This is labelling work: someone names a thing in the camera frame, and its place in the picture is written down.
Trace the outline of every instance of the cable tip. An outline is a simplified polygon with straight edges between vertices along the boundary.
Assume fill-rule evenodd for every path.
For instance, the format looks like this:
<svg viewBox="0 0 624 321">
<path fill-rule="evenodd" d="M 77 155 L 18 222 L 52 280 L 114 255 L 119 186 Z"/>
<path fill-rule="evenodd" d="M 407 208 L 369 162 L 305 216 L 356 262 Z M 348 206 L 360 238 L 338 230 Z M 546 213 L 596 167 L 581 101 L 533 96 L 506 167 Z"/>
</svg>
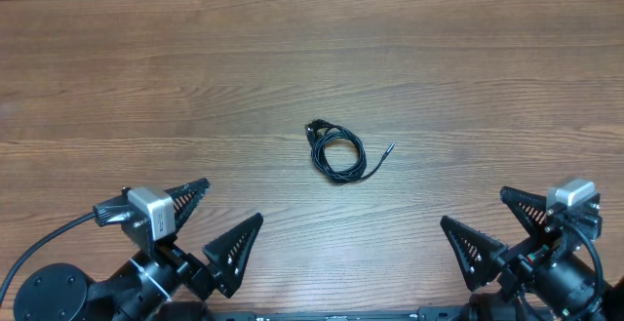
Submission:
<svg viewBox="0 0 624 321">
<path fill-rule="evenodd" d="M 392 142 L 392 144 L 390 144 L 390 146 L 388 146 L 388 149 L 386 150 L 386 155 L 390 154 L 390 151 L 392 151 L 392 149 L 394 149 L 394 142 Z"/>
</svg>

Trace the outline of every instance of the wooden table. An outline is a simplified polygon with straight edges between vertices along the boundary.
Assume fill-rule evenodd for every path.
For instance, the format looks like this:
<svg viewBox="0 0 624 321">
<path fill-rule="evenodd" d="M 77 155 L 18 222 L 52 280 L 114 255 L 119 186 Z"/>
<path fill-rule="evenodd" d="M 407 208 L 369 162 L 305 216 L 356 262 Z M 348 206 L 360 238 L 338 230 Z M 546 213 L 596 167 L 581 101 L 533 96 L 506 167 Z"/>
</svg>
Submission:
<svg viewBox="0 0 624 321">
<path fill-rule="evenodd" d="M 603 194 L 616 282 L 623 27 L 624 0 L 2 2 L 0 273 L 122 186 L 207 177 L 183 249 L 265 216 L 242 288 L 213 310 L 465 303 L 441 216 L 517 243 L 500 187 L 545 194 L 577 175 Z M 314 118 L 357 134 L 370 169 L 397 146 L 368 181 L 333 185 L 310 160 Z M 135 250 L 119 227 L 73 229 L 23 266 L 0 319 L 36 269 L 103 279 Z"/>
</svg>

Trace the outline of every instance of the wood grain surface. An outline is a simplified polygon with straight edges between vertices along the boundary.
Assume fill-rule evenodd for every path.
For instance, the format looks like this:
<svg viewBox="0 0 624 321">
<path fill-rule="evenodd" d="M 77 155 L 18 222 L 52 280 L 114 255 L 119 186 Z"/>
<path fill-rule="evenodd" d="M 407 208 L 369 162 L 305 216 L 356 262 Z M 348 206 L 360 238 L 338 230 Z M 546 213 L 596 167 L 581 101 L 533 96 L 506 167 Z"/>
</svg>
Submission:
<svg viewBox="0 0 624 321">
<path fill-rule="evenodd" d="M 439 227 L 513 244 L 502 185 L 596 181 L 605 278 L 624 275 L 624 0 L 85 0 L 0 3 L 0 274 L 125 185 L 207 177 L 179 235 L 265 216 L 242 288 L 213 310 L 465 303 Z M 358 135 L 368 181 L 329 183 L 304 125 Z M 336 167 L 355 158 L 332 146 Z M 136 248 L 83 224 L 19 271 L 108 277 Z M 181 290 L 179 300 L 192 295 Z"/>
</svg>

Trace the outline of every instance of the round black joint cap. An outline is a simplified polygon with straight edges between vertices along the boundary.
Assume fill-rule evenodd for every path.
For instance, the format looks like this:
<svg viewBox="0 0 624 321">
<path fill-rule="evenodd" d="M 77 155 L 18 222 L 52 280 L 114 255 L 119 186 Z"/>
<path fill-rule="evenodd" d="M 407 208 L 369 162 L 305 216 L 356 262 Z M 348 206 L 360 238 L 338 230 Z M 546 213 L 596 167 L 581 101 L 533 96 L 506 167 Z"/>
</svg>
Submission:
<svg viewBox="0 0 624 321">
<path fill-rule="evenodd" d="M 13 314 L 16 321 L 82 320 L 89 277 L 68 263 L 54 263 L 33 273 L 21 285 Z"/>
</svg>

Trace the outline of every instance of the wooden tabletop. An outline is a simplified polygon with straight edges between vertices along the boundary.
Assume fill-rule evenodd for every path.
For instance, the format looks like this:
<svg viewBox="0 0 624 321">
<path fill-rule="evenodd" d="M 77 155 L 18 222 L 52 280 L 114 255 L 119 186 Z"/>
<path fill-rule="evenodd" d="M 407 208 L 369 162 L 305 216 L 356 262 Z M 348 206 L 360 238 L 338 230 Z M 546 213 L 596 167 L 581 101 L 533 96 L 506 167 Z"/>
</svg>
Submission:
<svg viewBox="0 0 624 321">
<path fill-rule="evenodd" d="M 0 274 L 122 186 L 206 177 L 179 234 L 201 247 L 255 212 L 243 286 L 213 310 L 414 309 L 469 296 L 451 215 L 514 244 L 498 190 L 597 183 L 605 278 L 624 275 L 624 0 L 0 2 Z M 358 135 L 369 180 L 334 185 L 304 125 Z M 331 146 L 336 167 L 355 159 Z M 135 247 L 83 224 L 19 271 L 97 280 Z M 176 295 L 192 300 L 186 290 Z"/>
</svg>

